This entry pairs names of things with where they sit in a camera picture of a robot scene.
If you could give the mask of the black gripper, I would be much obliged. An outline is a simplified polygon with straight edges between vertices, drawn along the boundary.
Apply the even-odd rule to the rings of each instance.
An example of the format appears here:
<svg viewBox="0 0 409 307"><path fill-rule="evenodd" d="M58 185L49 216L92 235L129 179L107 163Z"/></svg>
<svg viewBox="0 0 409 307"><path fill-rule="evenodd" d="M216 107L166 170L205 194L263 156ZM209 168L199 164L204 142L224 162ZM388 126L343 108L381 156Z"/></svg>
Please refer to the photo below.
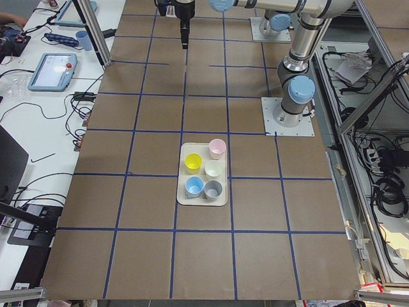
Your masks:
<svg viewBox="0 0 409 307"><path fill-rule="evenodd" d="M195 0L176 0L174 9L176 17L180 20L182 49L188 49L190 20L195 15Z"/></svg>

